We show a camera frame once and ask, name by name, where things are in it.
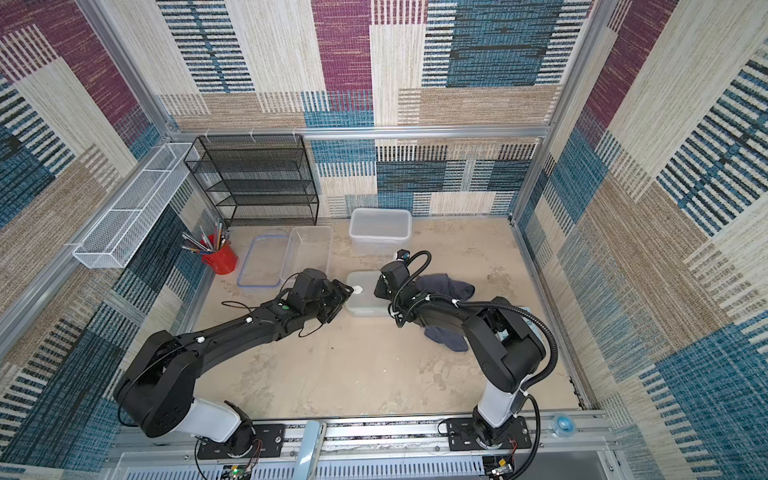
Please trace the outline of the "green-rimmed lunch box lid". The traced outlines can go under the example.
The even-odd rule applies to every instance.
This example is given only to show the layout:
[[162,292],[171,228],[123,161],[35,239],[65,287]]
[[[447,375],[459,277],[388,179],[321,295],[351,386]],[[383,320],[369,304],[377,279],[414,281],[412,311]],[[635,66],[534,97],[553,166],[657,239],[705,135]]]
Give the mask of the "green-rimmed lunch box lid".
[[353,271],[346,279],[346,284],[353,288],[353,293],[345,308],[355,317],[387,317],[389,301],[375,296],[375,288],[380,278],[379,271]]

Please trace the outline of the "grey cleaning cloth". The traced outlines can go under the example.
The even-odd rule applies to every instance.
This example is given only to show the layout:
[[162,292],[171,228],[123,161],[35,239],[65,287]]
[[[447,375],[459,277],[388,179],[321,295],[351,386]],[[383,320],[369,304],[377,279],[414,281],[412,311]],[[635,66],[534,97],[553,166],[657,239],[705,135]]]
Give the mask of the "grey cleaning cloth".
[[[474,285],[454,280],[445,273],[420,276],[416,279],[416,286],[427,293],[443,294],[461,301],[471,299],[476,291]],[[424,335],[453,352],[463,353],[469,350],[465,337],[460,333],[438,326],[426,326]]]

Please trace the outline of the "blue-rimmed clear lunch box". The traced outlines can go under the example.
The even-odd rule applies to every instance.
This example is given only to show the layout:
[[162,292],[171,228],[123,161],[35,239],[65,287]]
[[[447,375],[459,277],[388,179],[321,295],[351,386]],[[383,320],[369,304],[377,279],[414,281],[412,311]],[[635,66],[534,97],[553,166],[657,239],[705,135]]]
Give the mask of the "blue-rimmed clear lunch box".
[[299,226],[288,236],[280,278],[285,281],[292,274],[306,268],[327,274],[332,254],[333,229],[330,226]]

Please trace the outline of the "blue-rimmed clear lid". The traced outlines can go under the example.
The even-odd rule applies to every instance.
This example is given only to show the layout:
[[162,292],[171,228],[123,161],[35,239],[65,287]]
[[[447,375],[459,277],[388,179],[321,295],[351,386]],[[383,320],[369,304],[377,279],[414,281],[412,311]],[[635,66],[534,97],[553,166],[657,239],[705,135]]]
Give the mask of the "blue-rimmed clear lid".
[[245,256],[237,285],[245,289],[278,287],[288,240],[288,234],[284,232],[255,237]]

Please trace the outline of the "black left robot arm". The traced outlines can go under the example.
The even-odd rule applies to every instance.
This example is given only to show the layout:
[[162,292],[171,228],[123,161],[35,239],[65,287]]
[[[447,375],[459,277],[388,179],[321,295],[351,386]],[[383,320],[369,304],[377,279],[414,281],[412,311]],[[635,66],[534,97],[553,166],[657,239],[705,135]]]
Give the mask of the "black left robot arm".
[[307,268],[295,274],[291,287],[233,320],[181,335],[150,335],[115,386],[118,418],[130,419],[149,438],[182,432],[231,458],[253,454],[258,437],[252,419],[229,401],[196,397],[197,380],[249,349],[301,331],[310,320],[331,322],[353,292]]

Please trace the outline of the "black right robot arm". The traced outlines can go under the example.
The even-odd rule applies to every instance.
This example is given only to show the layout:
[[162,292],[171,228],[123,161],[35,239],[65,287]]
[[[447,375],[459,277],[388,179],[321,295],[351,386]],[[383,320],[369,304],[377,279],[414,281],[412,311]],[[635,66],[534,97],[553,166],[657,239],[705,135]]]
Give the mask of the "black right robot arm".
[[407,323],[437,327],[468,342],[486,378],[473,410],[473,428],[479,445],[497,447],[506,441],[512,419],[532,399],[530,388],[555,369],[559,356],[555,336],[531,312],[502,297],[465,301],[419,289],[416,279],[421,271],[410,272],[410,263],[399,259],[383,266],[374,295],[389,301],[398,327]]

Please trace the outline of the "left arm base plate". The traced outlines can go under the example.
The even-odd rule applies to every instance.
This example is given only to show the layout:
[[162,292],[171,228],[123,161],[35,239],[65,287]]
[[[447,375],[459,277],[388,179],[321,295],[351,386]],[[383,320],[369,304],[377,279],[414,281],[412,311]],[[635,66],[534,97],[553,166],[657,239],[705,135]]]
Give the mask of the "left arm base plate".
[[203,439],[196,448],[198,460],[251,460],[279,457],[286,425],[281,423],[241,426],[229,440]]

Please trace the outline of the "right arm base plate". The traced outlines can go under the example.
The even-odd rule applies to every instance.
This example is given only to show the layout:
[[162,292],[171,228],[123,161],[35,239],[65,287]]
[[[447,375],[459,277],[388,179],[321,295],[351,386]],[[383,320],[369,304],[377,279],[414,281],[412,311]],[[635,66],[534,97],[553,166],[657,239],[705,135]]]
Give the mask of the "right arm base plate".
[[471,417],[441,420],[438,433],[447,438],[450,451],[530,449],[533,442],[531,429],[524,417],[510,417],[498,429],[491,429],[489,437],[479,433],[480,422]]

